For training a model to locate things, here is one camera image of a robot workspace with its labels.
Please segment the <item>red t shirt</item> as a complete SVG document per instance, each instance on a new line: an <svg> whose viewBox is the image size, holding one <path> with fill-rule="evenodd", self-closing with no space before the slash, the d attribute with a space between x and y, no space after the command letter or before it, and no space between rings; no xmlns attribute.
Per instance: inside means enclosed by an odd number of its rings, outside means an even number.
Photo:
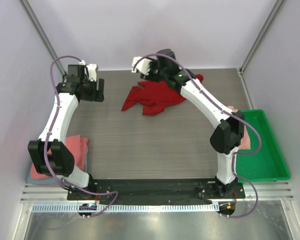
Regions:
<svg viewBox="0 0 300 240"><path fill-rule="evenodd" d="M124 112L136 104L143 106L142 115L155 116L165 111L167 107L179 105L186 99L175 90L168 87L164 81L139 81L133 86L122 107Z"/></svg>

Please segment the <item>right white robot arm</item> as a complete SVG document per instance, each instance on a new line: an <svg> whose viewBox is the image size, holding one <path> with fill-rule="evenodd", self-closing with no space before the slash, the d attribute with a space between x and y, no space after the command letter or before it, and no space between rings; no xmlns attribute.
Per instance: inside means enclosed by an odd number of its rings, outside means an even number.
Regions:
<svg viewBox="0 0 300 240"><path fill-rule="evenodd" d="M243 113L234 112L218 101L190 70L177 62L169 48L144 57L134 57L131 67L133 73L140 73L145 80L164 81L209 120L214 128L209 142L217 153L215 191L221 198L231 197L238 184L234 174L235 152L244 136Z"/></svg>

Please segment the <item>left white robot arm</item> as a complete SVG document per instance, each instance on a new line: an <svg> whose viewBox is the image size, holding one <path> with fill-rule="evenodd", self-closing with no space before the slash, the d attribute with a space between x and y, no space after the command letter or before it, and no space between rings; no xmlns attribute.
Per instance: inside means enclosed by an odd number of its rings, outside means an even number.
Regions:
<svg viewBox="0 0 300 240"><path fill-rule="evenodd" d="M75 157L66 146L66 136L71 118L80 101L103 102L104 79L98 78L98 66L68 65L65 82L56 85L54 104L47 124L37 140L31 140L27 149L34 170L57 183L79 188L85 200L96 195L92 176L75 164Z"/></svg>

